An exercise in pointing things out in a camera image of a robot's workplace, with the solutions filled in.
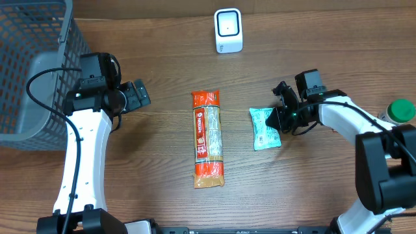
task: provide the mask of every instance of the green bottle cap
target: green bottle cap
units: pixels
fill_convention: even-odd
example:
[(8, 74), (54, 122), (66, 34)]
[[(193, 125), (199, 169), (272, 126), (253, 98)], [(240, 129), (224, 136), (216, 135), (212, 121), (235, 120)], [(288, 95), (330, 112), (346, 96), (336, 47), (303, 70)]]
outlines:
[(405, 123), (415, 117), (415, 106), (406, 99), (398, 99), (387, 108), (389, 117), (398, 122)]

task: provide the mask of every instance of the basket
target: basket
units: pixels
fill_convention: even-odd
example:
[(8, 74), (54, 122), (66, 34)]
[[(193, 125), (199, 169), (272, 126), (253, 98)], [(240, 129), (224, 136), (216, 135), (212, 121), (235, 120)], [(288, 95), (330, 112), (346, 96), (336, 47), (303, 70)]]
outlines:
[[(72, 1), (0, 1), (0, 146), (21, 150), (64, 150), (66, 123), (33, 102), (27, 81), (50, 68), (80, 68), (90, 53), (72, 17)], [(79, 71), (58, 71), (37, 78), (32, 94), (62, 112), (66, 92)]]

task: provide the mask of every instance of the light blue packet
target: light blue packet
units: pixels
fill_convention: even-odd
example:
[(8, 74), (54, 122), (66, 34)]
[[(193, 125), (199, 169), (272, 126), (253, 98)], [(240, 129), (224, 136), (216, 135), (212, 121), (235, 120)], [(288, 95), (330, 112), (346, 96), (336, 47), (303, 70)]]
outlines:
[(254, 129), (254, 150), (281, 146), (278, 130), (266, 126), (266, 120), (272, 111), (273, 108), (250, 108)]

